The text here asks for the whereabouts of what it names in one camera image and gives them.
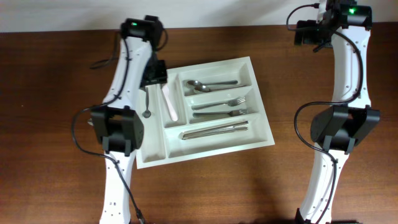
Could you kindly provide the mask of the large silver spoon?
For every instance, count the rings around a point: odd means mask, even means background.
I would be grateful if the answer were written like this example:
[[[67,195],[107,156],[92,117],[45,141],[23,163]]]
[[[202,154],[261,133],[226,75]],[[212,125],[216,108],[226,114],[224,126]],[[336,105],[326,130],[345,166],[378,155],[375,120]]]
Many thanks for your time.
[[[222,91],[222,90],[230,90],[230,89],[235,89],[235,88],[241,88],[245,87],[245,85],[236,85],[236,86],[231,86],[231,87],[223,87],[223,88],[210,88],[209,86],[196,86],[193,89],[193,92],[196,94],[201,94],[201,93],[210,93],[210,92],[215,92],[215,91]]]
[[[231,80],[231,81],[226,81],[226,82],[212,82],[212,83],[202,83],[199,82],[198,80],[185,80],[185,85],[186,86],[207,86],[207,85],[235,85],[238,84],[237,80]]]

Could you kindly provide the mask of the small dark teaspoon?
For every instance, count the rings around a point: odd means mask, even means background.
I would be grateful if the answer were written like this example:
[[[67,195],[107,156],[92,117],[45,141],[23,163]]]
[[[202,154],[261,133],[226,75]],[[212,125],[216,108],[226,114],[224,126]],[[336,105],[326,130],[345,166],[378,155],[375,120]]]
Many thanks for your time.
[[[148,87],[146,87],[145,92],[146,92],[146,110],[142,113],[142,116],[145,119],[147,119],[147,118],[150,118],[152,115],[152,113],[149,109],[149,88]]]

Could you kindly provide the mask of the pink plastic knife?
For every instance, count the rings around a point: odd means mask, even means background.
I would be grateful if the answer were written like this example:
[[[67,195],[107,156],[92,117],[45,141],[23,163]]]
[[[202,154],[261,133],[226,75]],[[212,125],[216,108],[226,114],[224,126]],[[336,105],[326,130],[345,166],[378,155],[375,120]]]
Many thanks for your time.
[[[170,90],[169,90],[167,84],[162,85],[161,90],[162,90],[163,96],[165,98],[165,102],[167,105],[167,109],[169,111],[170,119],[172,121],[178,121],[178,114],[170,100]]]

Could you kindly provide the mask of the white plastic cutlery tray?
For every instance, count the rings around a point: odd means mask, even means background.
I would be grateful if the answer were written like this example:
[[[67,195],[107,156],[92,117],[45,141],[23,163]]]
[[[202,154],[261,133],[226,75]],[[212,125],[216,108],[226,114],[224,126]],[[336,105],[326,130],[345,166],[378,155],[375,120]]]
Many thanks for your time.
[[[150,118],[143,118],[144,142],[136,155],[140,169],[188,161],[229,152],[242,151],[274,144],[271,128],[262,102],[256,76],[249,57],[204,63],[167,71],[170,100],[178,114],[178,121],[170,119],[160,85],[149,87]],[[207,85],[223,88],[236,85],[245,87],[196,94],[194,86],[186,86],[185,80],[202,83],[237,80],[235,85]],[[192,106],[207,105],[232,100],[241,96],[246,101],[238,106],[214,106],[192,110]],[[138,113],[146,110],[146,92],[140,91]],[[193,113],[248,110],[241,116],[203,116],[194,118]],[[182,140],[182,131],[200,129],[238,121],[249,121],[247,131],[217,134]]]

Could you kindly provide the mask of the silver fork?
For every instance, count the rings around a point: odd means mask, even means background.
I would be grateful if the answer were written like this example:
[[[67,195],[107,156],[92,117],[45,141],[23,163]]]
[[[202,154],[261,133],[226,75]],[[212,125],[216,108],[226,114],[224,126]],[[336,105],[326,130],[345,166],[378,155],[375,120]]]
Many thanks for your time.
[[[194,118],[199,118],[203,116],[241,116],[248,114],[248,110],[232,110],[232,111],[220,111],[220,112],[206,112],[206,113],[193,113]]]
[[[210,108],[210,107],[214,107],[214,106],[220,106],[220,105],[227,105],[230,107],[234,107],[234,106],[238,106],[242,103],[244,103],[246,101],[246,97],[245,96],[241,96],[232,100],[228,100],[228,101],[223,101],[223,102],[219,102],[219,103],[212,103],[212,104],[207,104],[207,105],[199,105],[199,106],[192,106],[192,110],[196,111],[196,110],[202,110],[205,108]]]

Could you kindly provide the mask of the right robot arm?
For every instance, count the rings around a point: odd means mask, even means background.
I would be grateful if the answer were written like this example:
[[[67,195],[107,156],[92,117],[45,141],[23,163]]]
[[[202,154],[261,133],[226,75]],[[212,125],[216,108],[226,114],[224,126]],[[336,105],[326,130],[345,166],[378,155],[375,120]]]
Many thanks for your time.
[[[331,101],[301,106],[325,106],[312,120],[311,141],[315,151],[306,196],[297,209],[295,223],[331,223],[332,203],[338,179],[349,155],[379,123],[380,111],[371,107],[366,79],[368,42],[373,12],[356,1],[319,1],[315,20],[298,21],[295,44],[312,44],[314,52],[331,48],[335,76]]]

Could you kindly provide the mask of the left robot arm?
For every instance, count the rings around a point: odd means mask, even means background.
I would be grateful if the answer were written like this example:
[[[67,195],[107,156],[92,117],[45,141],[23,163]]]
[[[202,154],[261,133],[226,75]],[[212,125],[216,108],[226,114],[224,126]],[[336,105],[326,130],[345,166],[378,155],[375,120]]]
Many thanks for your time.
[[[139,93],[167,82],[165,62],[157,58],[164,27],[156,16],[127,18],[120,27],[116,72],[103,104],[90,111],[106,161],[104,206],[100,223],[130,223],[132,167],[144,140],[144,124],[136,108]]]

